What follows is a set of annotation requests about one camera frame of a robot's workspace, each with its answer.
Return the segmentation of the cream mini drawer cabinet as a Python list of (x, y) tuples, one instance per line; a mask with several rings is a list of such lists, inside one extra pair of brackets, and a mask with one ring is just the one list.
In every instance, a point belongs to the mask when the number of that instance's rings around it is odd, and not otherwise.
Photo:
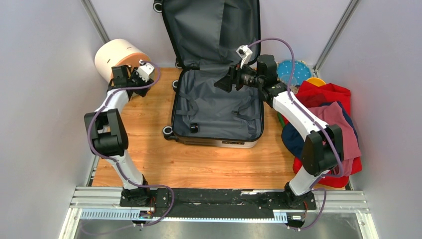
[(140, 60), (151, 58), (124, 39), (114, 39), (104, 44), (95, 54), (94, 64), (98, 73), (109, 83), (113, 78), (112, 67), (118, 65), (139, 66)]

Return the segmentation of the astronaut print suitcase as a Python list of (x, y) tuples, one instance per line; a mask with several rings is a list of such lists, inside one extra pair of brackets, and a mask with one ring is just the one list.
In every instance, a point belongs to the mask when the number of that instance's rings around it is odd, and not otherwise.
[[(257, 0), (163, 0), (161, 14), (182, 69), (172, 87), (171, 124), (164, 138), (183, 144), (251, 148), (263, 133), (256, 88), (227, 93), (214, 86), (241, 58), (236, 50), (261, 36)], [(198, 133), (190, 124), (199, 125)]]

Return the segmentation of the red garment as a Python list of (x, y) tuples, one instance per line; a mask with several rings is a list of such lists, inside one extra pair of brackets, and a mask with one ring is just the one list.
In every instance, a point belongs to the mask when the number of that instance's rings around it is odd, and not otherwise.
[[(339, 101), (343, 105), (345, 111), (350, 116), (351, 113), (351, 91), (347, 88), (329, 83), (321, 87), (317, 87), (310, 83), (302, 83), (296, 98), (308, 109), (319, 107), (323, 103), (331, 103)], [(353, 161), (352, 174), (356, 174), (362, 170), (361, 158), (357, 157)], [(320, 184), (343, 188), (347, 185), (349, 176), (341, 178), (326, 177), (319, 181)]]

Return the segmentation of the navy blue garment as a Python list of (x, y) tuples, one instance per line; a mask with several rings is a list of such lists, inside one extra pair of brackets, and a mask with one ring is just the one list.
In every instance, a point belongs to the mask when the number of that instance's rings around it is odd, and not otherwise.
[[(339, 101), (336, 101), (336, 102), (340, 104), (340, 106), (343, 108), (343, 112), (347, 114), (341, 102)], [(282, 133), (281, 133), (281, 139), (282, 139), (283, 144), (285, 145), (285, 147), (291, 154), (293, 154), (296, 157), (300, 157), (303, 150), (303, 146), (304, 146), (304, 140), (302, 139), (299, 132), (293, 127), (291, 123), (287, 123), (285, 127), (283, 128)]]

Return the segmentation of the pink ribbed garment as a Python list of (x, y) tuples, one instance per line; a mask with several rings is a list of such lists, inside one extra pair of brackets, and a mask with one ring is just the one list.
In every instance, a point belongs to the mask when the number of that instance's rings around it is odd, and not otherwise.
[(353, 161), (355, 158), (361, 156), (361, 151), (358, 144), (358, 137), (355, 129), (351, 125), (351, 118), (348, 114), (343, 112), (343, 108), (338, 102), (332, 102), (328, 105), (309, 108), (319, 119), (325, 121), (329, 125), (338, 125), (342, 130), (343, 138), (343, 170), (344, 176), (350, 176), (353, 169)]

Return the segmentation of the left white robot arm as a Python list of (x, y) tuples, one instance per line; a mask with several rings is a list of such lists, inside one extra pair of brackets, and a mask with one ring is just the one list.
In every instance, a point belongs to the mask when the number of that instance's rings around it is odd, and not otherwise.
[(105, 100), (98, 109), (84, 116), (92, 153), (109, 162), (123, 183), (122, 207), (146, 207), (152, 200), (144, 175), (129, 155), (128, 135), (120, 113), (132, 95), (146, 96), (154, 84), (154, 70), (148, 62), (141, 62), (137, 67), (113, 66)]

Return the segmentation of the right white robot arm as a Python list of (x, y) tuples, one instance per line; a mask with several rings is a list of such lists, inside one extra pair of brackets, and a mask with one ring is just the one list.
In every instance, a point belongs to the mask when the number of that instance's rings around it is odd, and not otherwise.
[(231, 92), (243, 86), (256, 88), (259, 100), (283, 115), (298, 131), (304, 146), (301, 153), (302, 166), (295, 177), (285, 186), (284, 202), (291, 209), (304, 201), (304, 196), (328, 171), (342, 166), (343, 139), (338, 125), (329, 125), (307, 109), (277, 79), (277, 63), (273, 55), (257, 58), (256, 69), (243, 62), (232, 65), (215, 87)]

